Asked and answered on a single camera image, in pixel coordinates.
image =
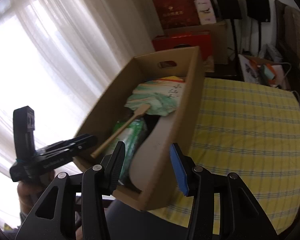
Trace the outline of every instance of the yellow plaid bedsheet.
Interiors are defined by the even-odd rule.
[[[212,173],[238,173],[278,234],[292,224],[300,206],[300,109],[291,92],[206,78],[189,156]],[[176,189],[168,207],[151,213],[187,227],[192,200]],[[215,194],[214,234],[219,226]]]

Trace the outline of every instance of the box handle hole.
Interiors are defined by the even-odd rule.
[[[173,68],[177,66],[177,63],[175,63],[173,60],[169,61],[161,61],[158,63],[159,68]]]

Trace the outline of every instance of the human hand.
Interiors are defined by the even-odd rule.
[[[82,234],[82,226],[80,226],[77,231],[75,232],[76,240],[82,240],[83,234]]]
[[[49,181],[53,181],[55,177],[55,172],[51,171],[48,174]],[[29,214],[34,204],[31,198],[31,195],[37,195],[40,192],[44,191],[45,187],[43,185],[35,185],[28,182],[20,181],[17,186],[17,192],[20,202],[20,210],[24,214]]]

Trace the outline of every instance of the metal screw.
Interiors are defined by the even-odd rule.
[[[196,172],[202,172],[203,171],[203,168],[201,166],[195,166],[193,169]]]
[[[239,177],[238,174],[236,174],[234,172],[229,173],[229,176],[231,179],[237,179]]]
[[[58,178],[59,179],[63,179],[63,178],[65,178],[67,176],[67,174],[65,173],[65,172],[60,172],[59,174],[58,174]]]
[[[102,169],[102,166],[97,164],[97,165],[94,165],[93,168],[92,168],[94,171],[100,171]]]

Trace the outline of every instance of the red gift bag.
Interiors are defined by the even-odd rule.
[[[194,0],[153,0],[163,29],[200,25]]]

